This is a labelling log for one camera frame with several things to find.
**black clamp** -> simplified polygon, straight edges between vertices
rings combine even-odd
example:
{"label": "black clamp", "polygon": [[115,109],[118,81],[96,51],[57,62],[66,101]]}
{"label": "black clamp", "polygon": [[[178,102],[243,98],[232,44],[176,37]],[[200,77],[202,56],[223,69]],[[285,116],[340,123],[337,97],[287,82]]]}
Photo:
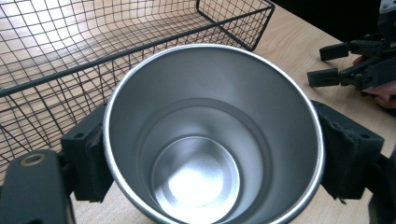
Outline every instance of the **black clamp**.
{"label": "black clamp", "polygon": [[308,72],[309,86],[353,85],[358,91],[363,91],[396,80],[396,47],[392,48],[385,39],[375,40],[376,38],[377,36],[367,35],[363,40],[320,49],[322,61],[346,57],[349,51],[361,55],[366,60],[342,71],[331,68]]}

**wire mesh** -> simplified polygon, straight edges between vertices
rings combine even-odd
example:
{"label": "wire mesh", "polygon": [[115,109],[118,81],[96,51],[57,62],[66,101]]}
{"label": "wire mesh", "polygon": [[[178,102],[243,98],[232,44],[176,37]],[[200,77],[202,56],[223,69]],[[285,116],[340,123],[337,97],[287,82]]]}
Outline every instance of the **wire mesh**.
{"label": "wire mesh", "polygon": [[265,0],[58,0],[0,4],[0,180],[59,139],[153,53],[189,43],[253,50]]}

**stainless steel cup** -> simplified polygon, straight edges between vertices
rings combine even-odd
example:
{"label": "stainless steel cup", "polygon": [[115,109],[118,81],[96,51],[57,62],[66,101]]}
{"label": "stainless steel cup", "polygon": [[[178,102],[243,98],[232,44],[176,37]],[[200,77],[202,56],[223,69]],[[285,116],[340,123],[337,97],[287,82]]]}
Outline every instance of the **stainless steel cup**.
{"label": "stainless steel cup", "polygon": [[232,47],[147,58],[114,90],[104,127],[115,180],[161,223],[286,222],[323,172],[310,101],[280,69]]}

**wire basket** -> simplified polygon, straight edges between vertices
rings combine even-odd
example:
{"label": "wire basket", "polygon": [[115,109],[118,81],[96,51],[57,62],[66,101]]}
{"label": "wire basket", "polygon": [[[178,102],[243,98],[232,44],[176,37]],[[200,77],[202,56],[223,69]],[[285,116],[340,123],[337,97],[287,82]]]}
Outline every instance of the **wire basket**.
{"label": "wire basket", "polygon": [[0,181],[7,164],[60,138],[153,53],[188,43],[254,50],[266,0],[3,0]]}

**wooden table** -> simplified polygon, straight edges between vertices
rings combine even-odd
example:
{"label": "wooden table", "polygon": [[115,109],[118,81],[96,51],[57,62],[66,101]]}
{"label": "wooden table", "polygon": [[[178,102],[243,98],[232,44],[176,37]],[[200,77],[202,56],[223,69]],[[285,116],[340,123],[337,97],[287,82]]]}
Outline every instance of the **wooden table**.
{"label": "wooden table", "polygon": [[[288,11],[277,7],[263,38],[254,51],[289,74],[312,100],[338,110],[385,138],[382,153],[390,155],[396,143],[396,118],[381,110],[370,97],[361,97],[354,87],[308,86],[306,72],[337,66],[349,67],[356,56],[324,63],[318,50],[339,41]],[[346,204],[332,199],[323,187],[292,223],[369,223],[366,190],[359,201]],[[103,203],[73,201],[78,223],[153,223],[139,212],[113,184]]]}

